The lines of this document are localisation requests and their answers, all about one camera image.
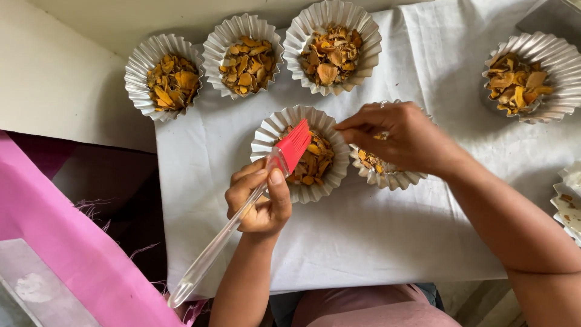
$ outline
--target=silver foil cup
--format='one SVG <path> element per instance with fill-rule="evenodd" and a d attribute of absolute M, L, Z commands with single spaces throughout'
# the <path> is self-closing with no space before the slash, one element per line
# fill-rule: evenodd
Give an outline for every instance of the silver foil cup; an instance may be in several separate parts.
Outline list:
<path fill-rule="evenodd" d="M 192 103 L 186 108 L 174 111 L 155 111 L 155 104 L 149 98 L 151 90 L 147 85 L 147 72 L 155 68 L 166 54 L 180 55 L 196 65 L 200 87 L 196 91 Z M 133 100 L 133 106 L 141 110 L 144 116 L 162 122 L 176 119 L 193 108 L 193 103 L 200 97 L 203 76 L 201 65 L 202 60 L 198 58 L 198 51 L 192 47 L 190 42 L 184 41 L 183 37 L 177 37 L 175 34 L 152 36 L 135 48 L 129 57 L 129 62 L 125 66 L 125 89 L 129 92 L 129 99 Z"/>
<path fill-rule="evenodd" d="M 401 100 L 397 99 L 393 101 L 393 103 L 399 103 Z M 390 101 L 383 101 L 381 102 L 381 106 L 385 104 L 391 103 Z M 433 117 L 431 115 L 426 116 L 432 120 Z M 398 188 L 402 190 L 406 190 L 410 184 L 417 185 L 419 180 L 428 178 L 428 174 L 425 173 L 418 173 L 418 172 L 410 172 L 410 171 L 395 171 L 397 167 L 392 165 L 391 163 L 387 163 L 387 167 L 385 167 L 385 171 L 383 173 L 378 173 L 375 169 L 369 169 L 363 165 L 361 159 L 359 159 L 359 147 L 355 144 L 349 144 L 349 146 L 353 149 L 349 156 L 353 159 L 353 166 L 355 168 L 359 168 L 359 176 L 367 178 L 367 184 L 375 185 L 380 189 L 384 189 L 389 187 L 391 191 L 396 190 Z"/>
<path fill-rule="evenodd" d="M 208 35 L 208 40 L 204 42 L 204 70 L 208 77 L 208 82 L 216 90 L 221 91 L 223 97 L 230 96 L 232 100 L 238 98 L 238 94 L 233 89 L 227 87 L 222 83 L 222 74 L 220 73 L 220 66 L 224 63 L 224 57 L 228 53 L 228 49 L 232 44 L 241 44 L 241 36 L 248 36 L 255 41 L 267 40 L 272 44 L 274 51 L 274 59 L 276 60 L 276 67 L 274 74 L 265 88 L 261 88 L 258 92 L 268 91 L 268 85 L 275 82 L 275 75 L 281 72 L 280 65 L 282 64 L 282 53 L 284 48 L 281 46 L 281 37 L 274 32 L 276 27 L 268 25 L 266 20 L 258 19 L 257 15 L 249 16 L 245 13 L 242 16 L 234 16 L 232 19 L 225 20 L 222 25 L 214 28 L 214 32 Z M 240 95 L 245 98 L 252 92 Z"/>
<path fill-rule="evenodd" d="M 557 196 L 551 199 L 551 203 L 558 210 L 553 219 L 558 221 L 581 247 L 581 161 L 576 161 L 570 167 L 561 170 L 559 176 L 563 178 L 563 182 L 553 186 Z M 565 200 L 562 198 L 563 194 L 570 196 L 572 200 Z"/>
<path fill-rule="evenodd" d="M 289 125 L 296 126 L 303 118 L 307 119 L 312 131 L 321 133 L 329 143 L 335 157 L 331 170 L 325 172 L 323 185 L 296 185 L 289 184 L 290 201 L 292 203 L 317 202 L 323 196 L 328 196 L 334 188 L 339 187 L 341 180 L 347 176 L 349 166 L 349 147 L 343 141 L 341 134 L 333 129 L 335 118 L 329 117 L 324 111 L 316 110 L 313 106 L 296 105 L 273 113 L 265 119 L 254 134 L 252 141 L 252 162 L 264 158 L 270 153 L 278 137 L 286 132 Z"/>
<path fill-rule="evenodd" d="M 317 86 L 307 77 L 301 65 L 302 51 L 309 50 L 309 44 L 313 40 L 315 31 L 326 33 L 329 25 L 341 25 L 348 31 L 356 29 L 361 35 L 363 44 L 359 49 L 357 67 L 349 78 L 342 84 L 331 86 Z M 285 54 L 283 58 L 288 62 L 288 69 L 292 72 L 294 80 L 300 80 L 303 87 L 311 89 L 311 93 L 339 95 L 343 91 L 351 92 L 353 87 L 362 85 L 366 77 L 370 77 L 373 67 L 379 63 L 381 52 L 381 35 L 379 26 L 373 21 L 371 15 L 351 2 L 339 0 L 325 0 L 314 3 L 301 11 L 300 15 L 292 20 L 290 28 L 286 31 L 286 39 L 283 43 Z"/>
<path fill-rule="evenodd" d="M 488 69 L 498 59 L 509 52 L 515 53 L 525 63 L 539 62 L 541 69 L 548 73 L 546 84 L 554 87 L 554 93 L 542 95 L 529 108 L 531 112 L 506 113 L 508 117 L 518 116 L 519 122 L 529 124 L 559 122 L 565 114 L 572 114 L 575 108 L 581 106 L 581 55 L 574 45 L 568 44 L 564 38 L 552 34 L 536 32 L 522 33 L 511 36 L 508 42 L 498 44 L 498 49 L 490 53 L 491 58 L 485 61 L 486 71 L 484 90 L 481 98 L 485 106 L 498 112 L 498 100 L 490 98 L 492 91 L 486 89 L 490 81 L 487 78 Z"/>

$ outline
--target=white tablecloth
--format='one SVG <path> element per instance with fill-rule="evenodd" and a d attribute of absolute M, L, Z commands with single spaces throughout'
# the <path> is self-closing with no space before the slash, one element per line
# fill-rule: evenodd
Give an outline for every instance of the white tablecloth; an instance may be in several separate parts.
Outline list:
<path fill-rule="evenodd" d="M 230 175 L 250 163 L 256 128 L 296 104 L 341 121 L 364 103 L 416 101 L 490 170 L 552 214 L 557 171 L 581 155 L 581 113 L 531 126 L 497 116 L 478 97 L 488 53 L 518 33 L 514 24 L 532 5 L 444 0 L 374 13 L 383 36 L 379 66 L 362 87 L 337 97 L 311 95 L 286 68 L 268 93 L 236 101 L 205 83 L 197 110 L 156 123 L 170 290 L 226 223 L 224 192 Z M 366 184 L 352 166 L 347 172 L 329 197 L 293 206 L 272 258 L 272 291 L 505 276 L 440 179 L 389 191 Z M 214 296 L 238 239 L 195 293 Z"/>

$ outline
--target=pink shirt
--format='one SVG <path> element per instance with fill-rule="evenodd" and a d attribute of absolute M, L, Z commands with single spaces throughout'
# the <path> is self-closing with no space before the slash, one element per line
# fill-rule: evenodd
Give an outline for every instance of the pink shirt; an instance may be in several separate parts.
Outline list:
<path fill-rule="evenodd" d="M 460 327 L 431 306 L 416 285 L 307 291 L 292 327 Z"/>

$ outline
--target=pastry brush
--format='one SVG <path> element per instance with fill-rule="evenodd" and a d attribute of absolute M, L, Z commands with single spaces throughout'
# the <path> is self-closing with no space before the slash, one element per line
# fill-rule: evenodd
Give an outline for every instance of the pastry brush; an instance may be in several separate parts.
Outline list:
<path fill-rule="evenodd" d="M 300 157 L 303 155 L 307 146 L 311 142 L 311 134 L 309 133 L 309 125 L 307 120 L 303 119 L 300 123 L 285 136 L 280 142 L 272 147 L 266 169 L 270 173 L 274 168 L 281 170 L 285 178 L 287 178 L 296 165 L 299 163 Z M 240 226 L 242 219 L 246 216 L 248 210 L 255 204 L 255 202 L 262 196 L 268 188 L 266 180 L 258 185 L 250 194 L 250 197 L 244 202 L 242 208 L 230 219 L 230 221 L 222 228 L 220 233 L 214 240 L 206 247 L 200 256 L 186 271 L 184 277 L 181 279 L 178 286 L 171 293 L 167 301 L 167 305 L 171 308 L 177 308 L 182 304 L 188 296 L 192 293 L 195 287 L 202 281 L 204 276 L 208 273 L 218 255 L 222 252 L 228 240 L 234 234 L 234 231 Z"/>

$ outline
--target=clear plastic brush handle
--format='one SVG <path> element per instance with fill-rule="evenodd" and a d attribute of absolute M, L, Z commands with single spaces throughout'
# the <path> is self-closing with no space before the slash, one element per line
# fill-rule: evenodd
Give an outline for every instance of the clear plastic brush handle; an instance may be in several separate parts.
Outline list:
<path fill-rule="evenodd" d="M 274 168 L 279 168 L 282 171 L 284 177 L 288 177 L 291 172 L 286 165 L 284 157 L 282 156 L 282 151 L 278 147 L 273 147 L 272 152 L 268 156 L 268 162 L 266 164 L 266 169 L 270 173 Z M 240 226 L 242 219 L 248 213 L 248 210 L 254 206 L 256 201 L 268 188 L 266 180 L 262 182 L 258 187 L 252 191 L 250 197 L 244 202 L 243 206 L 238 210 L 238 212 L 230 219 L 230 221 L 222 228 L 220 233 L 214 238 L 212 242 L 206 247 L 206 249 L 200 254 L 200 256 L 193 262 L 186 271 L 184 277 L 181 279 L 178 286 L 170 294 L 170 298 L 167 300 L 167 305 L 170 308 L 177 308 L 182 304 L 196 286 L 202 281 L 206 276 L 232 235 L 234 231 Z"/>

